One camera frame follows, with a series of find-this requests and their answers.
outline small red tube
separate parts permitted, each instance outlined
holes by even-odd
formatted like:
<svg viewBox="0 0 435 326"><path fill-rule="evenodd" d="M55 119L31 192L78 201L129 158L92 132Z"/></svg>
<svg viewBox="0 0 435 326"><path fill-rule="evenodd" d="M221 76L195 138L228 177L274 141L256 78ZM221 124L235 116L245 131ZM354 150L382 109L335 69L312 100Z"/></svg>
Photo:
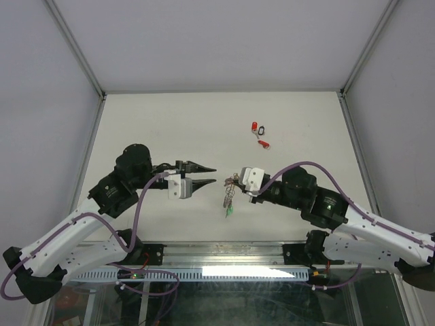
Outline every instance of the small red tube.
<svg viewBox="0 0 435 326"><path fill-rule="evenodd" d="M257 141L261 146L263 146L263 148L265 149L269 149L271 147L271 145L269 143L267 143L266 141Z"/></svg>

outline black bracket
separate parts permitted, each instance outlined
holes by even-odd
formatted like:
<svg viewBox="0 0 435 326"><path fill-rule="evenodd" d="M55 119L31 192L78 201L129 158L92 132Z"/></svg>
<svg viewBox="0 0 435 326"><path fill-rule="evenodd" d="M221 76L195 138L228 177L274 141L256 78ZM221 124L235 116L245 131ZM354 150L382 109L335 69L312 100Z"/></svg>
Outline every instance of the black bracket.
<svg viewBox="0 0 435 326"><path fill-rule="evenodd" d="M284 265L304 265L315 270L313 265L326 265L328 259L323 253L312 254L305 251L305 243L283 244ZM344 260L331 260L331 265L343 265Z"/></svg>
<svg viewBox="0 0 435 326"><path fill-rule="evenodd" d="M147 266L161 266L163 264L165 247L166 246L164 244L144 243L141 257L137 259L137 264L135 265L143 265L149 258Z"/></svg>

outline metal spring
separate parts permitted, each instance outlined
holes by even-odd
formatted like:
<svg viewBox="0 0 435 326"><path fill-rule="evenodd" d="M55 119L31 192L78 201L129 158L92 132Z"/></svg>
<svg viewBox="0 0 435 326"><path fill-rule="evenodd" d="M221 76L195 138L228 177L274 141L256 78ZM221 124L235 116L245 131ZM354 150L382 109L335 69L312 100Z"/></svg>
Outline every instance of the metal spring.
<svg viewBox="0 0 435 326"><path fill-rule="evenodd" d="M224 208L226 209L227 207L231 206L232 198L236 194L236 192L234 190L234 185L232 183L226 187L225 194L226 195L224 198Z"/></svg>
<svg viewBox="0 0 435 326"><path fill-rule="evenodd" d="M228 178L225 180L225 198L224 198L224 208L228 208L232 205L232 198L236 194L234 182L239 180L239 175L235 173L232 178Z"/></svg>

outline keychain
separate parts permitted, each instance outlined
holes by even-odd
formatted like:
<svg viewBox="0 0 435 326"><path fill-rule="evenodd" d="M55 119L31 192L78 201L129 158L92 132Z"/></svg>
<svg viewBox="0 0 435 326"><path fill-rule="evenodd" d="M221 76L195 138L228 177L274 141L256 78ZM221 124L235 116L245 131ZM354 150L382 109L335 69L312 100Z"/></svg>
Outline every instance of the keychain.
<svg viewBox="0 0 435 326"><path fill-rule="evenodd" d="M267 143L266 141L262 141L260 139L260 136L264 136L264 134L266 133L264 126L258 127L258 123L254 121L254 122L252 122L252 125L251 125L251 132L257 137L257 142L261 146L263 146L264 149L271 148L271 144Z"/></svg>
<svg viewBox="0 0 435 326"><path fill-rule="evenodd" d="M237 173L233 174L231 178L225 179L225 198L224 198L224 208L226 209L225 218L230 216L234 211L232 207L232 198L236 194L235 192L235 182L239 182L239 175Z"/></svg>

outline red object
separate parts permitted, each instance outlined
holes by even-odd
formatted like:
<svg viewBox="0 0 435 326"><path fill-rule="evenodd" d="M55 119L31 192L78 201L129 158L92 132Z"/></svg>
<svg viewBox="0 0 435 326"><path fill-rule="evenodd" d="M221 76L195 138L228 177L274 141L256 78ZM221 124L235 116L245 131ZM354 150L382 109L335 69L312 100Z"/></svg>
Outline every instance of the red object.
<svg viewBox="0 0 435 326"><path fill-rule="evenodd" d="M265 149L269 149L271 147L271 145L269 143L267 143L266 141L257 141L261 146L263 146L263 148Z"/></svg>
<svg viewBox="0 0 435 326"><path fill-rule="evenodd" d="M256 133L257 130L258 130L258 123L256 123L256 122L254 121L254 122L252 122L251 131L252 131L253 133Z"/></svg>

